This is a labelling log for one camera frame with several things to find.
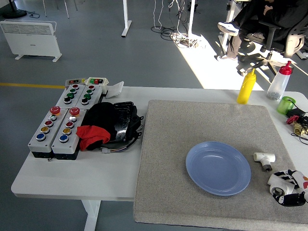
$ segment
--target red bottle cap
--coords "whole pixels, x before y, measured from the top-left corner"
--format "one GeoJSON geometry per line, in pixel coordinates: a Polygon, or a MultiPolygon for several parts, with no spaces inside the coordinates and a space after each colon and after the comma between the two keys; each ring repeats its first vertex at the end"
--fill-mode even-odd
{"type": "Polygon", "coordinates": [[[71,109],[69,109],[69,113],[72,115],[72,116],[77,116],[80,112],[80,109],[77,108],[77,107],[72,107],[71,109]]]}
{"type": "Polygon", "coordinates": [[[49,111],[50,111],[52,114],[56,115],[56,114],[59,114],[59,113],[60,113],[60,110],[61,110],[61,108],[60,108],[59,106],[54,106],[54,107],[52,107],[49,111]]]}
{"type": "Polygon", "coordinates": [[[288,61],[286,66],[282,66],[279,69],[279,73],[285,76],[289,76],[292,74],[292,69],[289,67],[289,65],[291,64],[291,61],[288,61]]]}

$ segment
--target black pants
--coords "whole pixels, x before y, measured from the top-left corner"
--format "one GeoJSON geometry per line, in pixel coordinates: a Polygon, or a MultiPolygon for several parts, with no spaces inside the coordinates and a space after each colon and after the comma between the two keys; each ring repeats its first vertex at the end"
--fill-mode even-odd
{"type": "Polygon", "coordinates": [[[232,36],[230,39],[226,52],[228,57],[236,58],[240,45],[247,34],[267,30],[266,26],[258,23],[258,20],[263,17],[265,5],[267,5],[267,2],[264,0],[252,0],[234,18],[233,21],[238,22],[241,29],[237,36],[232,36]]]}

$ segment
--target green button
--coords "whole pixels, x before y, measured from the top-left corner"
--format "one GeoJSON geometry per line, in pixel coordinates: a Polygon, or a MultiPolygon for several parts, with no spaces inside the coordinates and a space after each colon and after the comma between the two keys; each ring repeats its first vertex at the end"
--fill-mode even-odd
{"type": "Polygon", "coordinates": [[[89,94],[85,94],[83,97],[86,98],[86,99],[88,99],[88,100],[91,99],[91,96],[90,96],[89,94]]]}
{"type": "Polygon", "coordinates": [[[74,94],[73,94],[73,93],[68,93],[66,96],[69,97],[69,98],[71,98],[71,99],[74,98],[74,94]]]}

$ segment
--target yellow bottle cap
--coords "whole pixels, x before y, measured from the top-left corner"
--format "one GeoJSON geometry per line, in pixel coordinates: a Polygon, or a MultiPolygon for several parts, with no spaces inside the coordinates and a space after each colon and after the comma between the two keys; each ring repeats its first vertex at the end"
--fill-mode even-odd
{"type": "Polygon", "coordinates": [[[252,71],[247,74],[247,77],[248,78],[256,78],[257,76],[255,74],[255,69],[252,69],[252,71]]]}

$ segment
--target white table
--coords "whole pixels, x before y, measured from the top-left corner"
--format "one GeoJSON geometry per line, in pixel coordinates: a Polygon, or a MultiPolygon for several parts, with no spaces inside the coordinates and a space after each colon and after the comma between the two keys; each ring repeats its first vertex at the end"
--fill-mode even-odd
{"type": "MultiPolygon", "coordinates": [[[[152,99],[236,103],[237,95],[237,90],[124,87],[121,94],[103,101],[132,101],[138,115],[145,116],[148,101],[152,99]]],[[[303,94],[286,92],[285,95],[294,98],[300,109],[308,111],[308,100],[303,94]]],[[[267,107],[296,170],[308,176],[308,146],[290,135],[293,127],[286,124],[285,116],[277,113],[278,103],[267,99],[264,91],[253,91],[249,99],[249,104],[267,107]]],[[[101,200],[134,200],[140,154],[141,138],[123,153],[79,152],[74,161],[48,162],[29,153],[12,184],[12,192],[18,197],[82,200],[88,213],[85,230],[93,231],[101,200]]]]}

